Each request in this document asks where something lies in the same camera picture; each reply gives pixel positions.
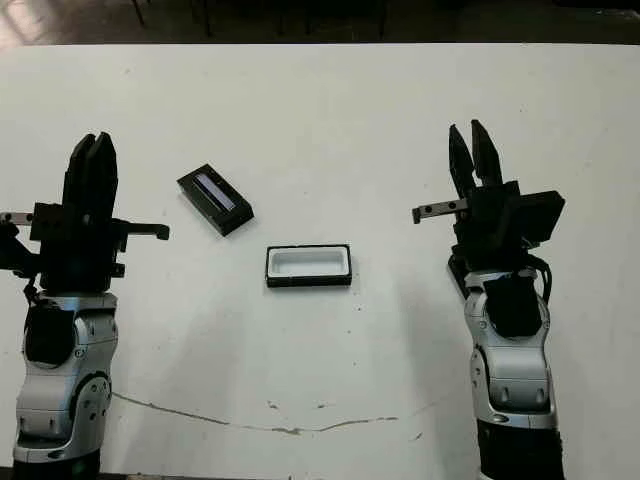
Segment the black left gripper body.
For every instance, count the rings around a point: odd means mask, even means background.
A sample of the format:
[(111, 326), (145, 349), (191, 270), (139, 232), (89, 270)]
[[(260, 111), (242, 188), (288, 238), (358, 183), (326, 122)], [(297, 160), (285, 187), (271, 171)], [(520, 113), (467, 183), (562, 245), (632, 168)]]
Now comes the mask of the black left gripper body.
[(1, 268), (29, 280), (40, 276), (41, 287), (53, 293), (101, 293), (124, 276), (117, 254), (131, 235), (167, 240), (170, 228), (96, 213), (83, 220), (60, 204), (37, 203), (29, 213), (1, 214)]

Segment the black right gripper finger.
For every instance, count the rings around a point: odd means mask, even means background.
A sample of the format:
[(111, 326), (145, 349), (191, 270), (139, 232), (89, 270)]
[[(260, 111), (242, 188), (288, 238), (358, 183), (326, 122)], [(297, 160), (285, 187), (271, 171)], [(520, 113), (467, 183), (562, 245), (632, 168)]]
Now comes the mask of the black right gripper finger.
[(473, 119), (472, 130), (472, 163), (479, 187), (494, 187), (503, 184), (498, 151), (482, 123)]
[(456, 125), (449, 127), (449, 171), (459, 198), (474, 189), (474, 165), (469, 149)]

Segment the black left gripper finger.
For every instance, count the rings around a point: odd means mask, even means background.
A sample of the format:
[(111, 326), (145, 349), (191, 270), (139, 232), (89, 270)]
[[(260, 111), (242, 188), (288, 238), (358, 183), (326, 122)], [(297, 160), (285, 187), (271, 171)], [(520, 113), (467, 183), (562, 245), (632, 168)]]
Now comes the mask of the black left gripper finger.
[(110, 135), (101, 132), (96, 140), (95, 166), (98, 172), (96, 203), (102, 217), (110, 219), (113, 215), (118, 186), (117, 156)]
[(83, 220), (92, 220), (94, 205), (91, 199), (91, 168), (89, 151), (96, 141), (94, 134), (86, 134), (74, 147), (65, 172), (62, 206), (73, 209)]

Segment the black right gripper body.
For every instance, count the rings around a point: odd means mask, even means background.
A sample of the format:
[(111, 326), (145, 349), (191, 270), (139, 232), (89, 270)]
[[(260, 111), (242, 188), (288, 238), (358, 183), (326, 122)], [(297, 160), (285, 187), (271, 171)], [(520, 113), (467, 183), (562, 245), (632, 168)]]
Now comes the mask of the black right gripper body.
[(515, 226), (513, 208), (522, 198), (516, 181), (471, 190), (466, 198), (421, 205), (412, 209), (415, 224), (453, 215), (456, 243), (448, 267), (453, 273), (520, 271), (530, 266), (522, 235)]

